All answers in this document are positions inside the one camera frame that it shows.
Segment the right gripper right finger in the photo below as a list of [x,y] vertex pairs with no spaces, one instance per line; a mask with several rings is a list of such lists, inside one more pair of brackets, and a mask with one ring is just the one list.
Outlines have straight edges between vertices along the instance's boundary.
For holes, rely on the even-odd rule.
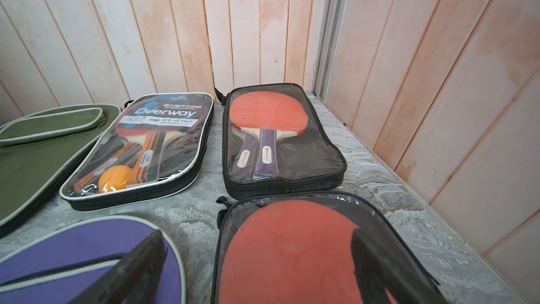
[[364,303],[447,302],[361,229],[353,231],[351,252]]

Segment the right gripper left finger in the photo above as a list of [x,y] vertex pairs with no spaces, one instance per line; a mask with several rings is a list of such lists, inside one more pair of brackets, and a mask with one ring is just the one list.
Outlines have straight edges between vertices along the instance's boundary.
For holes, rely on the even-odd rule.
[[154,303],[167,252],[153,231],[72,303]]

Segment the purple paddle cover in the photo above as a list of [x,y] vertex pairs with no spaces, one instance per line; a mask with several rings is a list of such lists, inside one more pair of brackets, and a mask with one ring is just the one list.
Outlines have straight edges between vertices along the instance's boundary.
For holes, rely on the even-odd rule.
[[72,303],[155,230],[167,257],[154,303],[186,303],[184,266],[171,238],[124,215],[78,222],[1,259],[1,302]]

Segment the red paddle case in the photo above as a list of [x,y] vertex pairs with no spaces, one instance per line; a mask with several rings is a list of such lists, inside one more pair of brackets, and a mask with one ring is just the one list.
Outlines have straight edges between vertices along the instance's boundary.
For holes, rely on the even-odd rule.
[[229,196],[242,200],[342,184],[347,161],[301,86],[240,87],[217,98],[224,107],[222,166]]
[[389,220],[357,195],[315,191],[218,203],[211,303],[364,303],[351,252],[356,229],[442,295]]

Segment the Deerway paddle set pack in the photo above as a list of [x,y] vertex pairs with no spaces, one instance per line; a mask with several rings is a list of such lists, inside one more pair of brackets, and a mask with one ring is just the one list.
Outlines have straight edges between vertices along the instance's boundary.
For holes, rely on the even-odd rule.
[[206,92],[146,94],[125,106],[59,189],[76,211],[165,198],[198,177],[214,98]]

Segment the green paddle cover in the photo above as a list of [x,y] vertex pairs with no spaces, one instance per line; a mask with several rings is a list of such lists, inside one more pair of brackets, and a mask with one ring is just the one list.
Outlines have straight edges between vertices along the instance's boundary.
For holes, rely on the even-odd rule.
[[113,104],[61,106],[1,126],[1,236],[59,192],[121,112]]

